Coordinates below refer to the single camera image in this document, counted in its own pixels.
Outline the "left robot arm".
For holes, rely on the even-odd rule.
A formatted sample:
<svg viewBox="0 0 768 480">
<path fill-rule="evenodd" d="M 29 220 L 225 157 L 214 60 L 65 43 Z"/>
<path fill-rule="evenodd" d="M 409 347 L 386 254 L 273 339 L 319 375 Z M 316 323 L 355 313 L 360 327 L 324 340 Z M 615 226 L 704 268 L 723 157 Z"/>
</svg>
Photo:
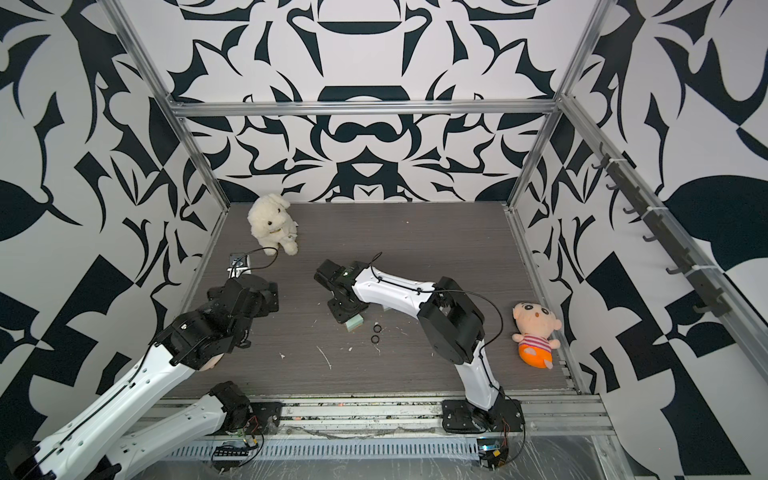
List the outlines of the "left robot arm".
<svg viewBox="0 0 768 480">
<path fill-rule="evenodd" d="M 275 282 L 243 274 L 208 292 L 207 303 L 177 316 L 145 354 L 82 413 L 37 444 L 5 458 L 14 479 L 131 479 L 199 437 L 244 428 L 251 402 L 231 381 L 142 430 L 132 428 L 160 399 L 223 356 L 249 347 L 254 319 L 279 309 Z"/>
</svg>

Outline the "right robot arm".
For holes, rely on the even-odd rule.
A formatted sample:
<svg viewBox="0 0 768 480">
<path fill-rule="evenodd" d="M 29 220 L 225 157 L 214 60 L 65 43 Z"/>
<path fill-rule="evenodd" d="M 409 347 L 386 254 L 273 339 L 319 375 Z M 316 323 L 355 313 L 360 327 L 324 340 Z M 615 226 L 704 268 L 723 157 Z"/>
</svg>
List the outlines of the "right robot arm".
<svg viewBox="0 0 768 480">
<path fill-rule="evenodd" d="M 340 324 L 360 323 L 371 305 L 415 318 L 436 354 L 454 364 L 466 401 L 485 412 L 496 405 L 501 386 L 484 353 L 484 315 L 453 279 L 420 282 L 387 274 L 372 263 L 342 266 L 331 260 L 317 268 L 314 279 L 331 292 L 327 305 Z"/>
</svg>

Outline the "right electronics board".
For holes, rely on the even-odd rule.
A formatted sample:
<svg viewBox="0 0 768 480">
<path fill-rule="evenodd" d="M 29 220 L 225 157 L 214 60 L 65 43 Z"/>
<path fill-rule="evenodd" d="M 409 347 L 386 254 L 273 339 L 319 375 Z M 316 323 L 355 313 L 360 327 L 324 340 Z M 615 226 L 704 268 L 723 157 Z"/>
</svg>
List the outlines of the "right electronics board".
<svg viewBox="0 0 768 480">
<path fill-rule="evenodd" d="M 503 467 L 509 457 L 507 438 L 481 437 L 476 440 L 478 464 L 488 470 L 496 470 Z"/>
</svg>

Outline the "white plush bunny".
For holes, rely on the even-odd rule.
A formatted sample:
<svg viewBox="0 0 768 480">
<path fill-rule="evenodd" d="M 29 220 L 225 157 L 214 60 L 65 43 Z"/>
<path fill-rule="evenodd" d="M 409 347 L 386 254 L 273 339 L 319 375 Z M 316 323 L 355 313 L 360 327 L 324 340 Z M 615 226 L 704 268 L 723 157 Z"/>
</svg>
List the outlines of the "white plush bunny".
<svg viewBox="0 0 768 480">
<path fill-rule="evenodd" d="M 289 207 L 282 196 L 270 193 L 259 197 L 247 214 L 251 235 L 267 256 L 276 256 L 280 248 L 289 256 L 299 252 L 298 224 L 290 216 Z"/>
</svg>

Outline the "mint green box left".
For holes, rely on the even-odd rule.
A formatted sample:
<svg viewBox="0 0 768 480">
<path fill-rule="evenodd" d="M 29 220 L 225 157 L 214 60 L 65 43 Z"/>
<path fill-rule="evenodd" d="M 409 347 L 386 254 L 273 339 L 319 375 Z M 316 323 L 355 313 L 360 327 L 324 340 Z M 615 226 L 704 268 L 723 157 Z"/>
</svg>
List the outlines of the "mint green box left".
<svg viewBox="0 0 768 480">
<path fill-rule="evenodd" d="M 344 323 L 344 325 L 345 325 L 345 328 L 347 329 L 348 332 L 352 332 L 355 329 L 357 329 L 360 326 L 362 326 L 363 323 L 364 323 L 364 318 L 360 314 L 357 314 L 357 315 L 353 316 L 351 319 L 347 320 Z"/>
</svg>

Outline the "wall hook rack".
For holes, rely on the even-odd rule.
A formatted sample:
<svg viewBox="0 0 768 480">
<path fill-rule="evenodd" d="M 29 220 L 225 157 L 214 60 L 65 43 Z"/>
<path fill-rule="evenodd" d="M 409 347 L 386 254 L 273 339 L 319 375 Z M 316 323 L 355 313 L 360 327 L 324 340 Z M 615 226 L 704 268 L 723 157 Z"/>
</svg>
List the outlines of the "wall hook rack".
<svg viewBox="0 0 768 480">
<path fill-rule="evenodd" d="M 699 296 L 700 302 L 693 306 L 693 310 L 716 317 L 731 313 L 733 306 L 721 282 L 716 279 L 716 267 L 695 251 L 693 241 L 670 210 L 650 192 L 627 159 L 611 156 L 603 142 L 599 144 L 599 152 L 601 159 L 594 167 L 605 171 L 613 181 L 608 189 L 622 193 L 629 202 L 630 206 L 623 212 L 642 221 L 650 231 L 643 240 L 658 243 L 674 263 L 666 273 L 683 276 Z"/>
</svg>

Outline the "electronics board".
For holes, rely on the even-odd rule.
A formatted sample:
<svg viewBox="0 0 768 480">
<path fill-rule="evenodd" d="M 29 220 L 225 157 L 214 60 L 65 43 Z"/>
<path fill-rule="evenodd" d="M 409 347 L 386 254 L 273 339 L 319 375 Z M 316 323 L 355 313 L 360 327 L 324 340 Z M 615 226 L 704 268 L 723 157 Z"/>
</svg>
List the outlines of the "electronics board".
<svg viewBox="0 0 768 480">
<path fill-rule="evenodd" d="M 240 468 L 254 460 L 261 452 L 262 444 L 223 444 L 217 446 L 210 458 L 211 466 L 218 471 Z"/>
<path fill-rule="evenodd" d="M 496 470 L 503 467 L 509 457 L 507 438 L 481 437 L 476 440 L 478 464 L 488 470 Z"/>
</svg>

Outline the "beige round clock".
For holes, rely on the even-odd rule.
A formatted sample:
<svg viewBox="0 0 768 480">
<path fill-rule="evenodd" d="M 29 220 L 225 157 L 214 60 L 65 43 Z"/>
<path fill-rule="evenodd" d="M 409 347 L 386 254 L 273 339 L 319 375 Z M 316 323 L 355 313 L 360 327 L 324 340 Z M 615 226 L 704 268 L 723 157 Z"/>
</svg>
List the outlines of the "beige round clock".
<svg viewBox="0 0 768 480">
<path fill-rule="evenodd" d="M 203 371 L 207 371 L 214 368 L 222 360 L 223 357 L 224 357 L 223 354 L 218 354 L 213 356 L 208 361 L 206 361 L 203 365 L 201 365 L 198 368 L 198 371 L 203 372 Z"/>
</svg>

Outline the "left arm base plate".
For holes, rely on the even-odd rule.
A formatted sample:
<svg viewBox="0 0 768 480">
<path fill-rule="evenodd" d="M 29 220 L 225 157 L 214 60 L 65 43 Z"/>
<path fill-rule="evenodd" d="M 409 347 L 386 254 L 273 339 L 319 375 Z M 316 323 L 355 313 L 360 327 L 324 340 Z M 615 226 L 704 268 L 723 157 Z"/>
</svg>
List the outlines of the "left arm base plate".
<svg viewBox="0 0 768 480">
<path fill-rule="evenodd" d="M 280 427 L 283 407 L 284 404 L 279 401 L 252 402 L 249 406 L 236 406 L 233 412 L 227 414 L 222 429 L 252 436 L 274 434 Z"/>
</svg>

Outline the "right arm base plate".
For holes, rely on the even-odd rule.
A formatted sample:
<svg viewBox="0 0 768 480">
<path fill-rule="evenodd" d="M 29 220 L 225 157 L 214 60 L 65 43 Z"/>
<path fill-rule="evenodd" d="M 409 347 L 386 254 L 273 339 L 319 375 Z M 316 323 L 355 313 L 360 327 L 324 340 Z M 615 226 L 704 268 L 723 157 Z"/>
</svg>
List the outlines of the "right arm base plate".
<svg viewBox="0 0 768 480">
<path fill-rule="evenodd" d="M 441 402 L 442 428 L 451 434 L 522 432 L 525 420 L 517 399 L 498 397 L 496 403 L 483 410 L 466 400 Z"/>
</svg>

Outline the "orange plush doll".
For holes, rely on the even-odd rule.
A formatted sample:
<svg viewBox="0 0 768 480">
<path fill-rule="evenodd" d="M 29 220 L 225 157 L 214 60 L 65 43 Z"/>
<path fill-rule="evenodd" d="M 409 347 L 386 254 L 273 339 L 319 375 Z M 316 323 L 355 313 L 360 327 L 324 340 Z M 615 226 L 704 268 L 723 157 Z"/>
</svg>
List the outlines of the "orange plush doll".
<svg viewBox="0 0 768 480">
<path fill-rule="evenodd" d="M 553 334 L 562 329 L 562 321 L 543 305 L 528 302 L 514 306 L 513 319 L 518 332 L 511 338 L 517 344 L 521 360 L 534 368 L 552 369 L 553 351 L 561 346 Z"/>
</svg>

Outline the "left electronics board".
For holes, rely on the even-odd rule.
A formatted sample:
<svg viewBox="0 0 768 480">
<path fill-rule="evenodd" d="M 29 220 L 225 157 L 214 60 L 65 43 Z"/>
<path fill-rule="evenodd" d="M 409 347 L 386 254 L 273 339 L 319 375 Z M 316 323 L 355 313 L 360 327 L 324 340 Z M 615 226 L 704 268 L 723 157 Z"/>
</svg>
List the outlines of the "left electronics board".
<svg viewBox="0 0 768 480">
<path fill-rule="evenodd" d="M 240 468 L 254 460 L 261 452 L 262 444 L 223 444 L 217 446 L 210 458 L 211 466 L 218 471 Z"/>
</svg>

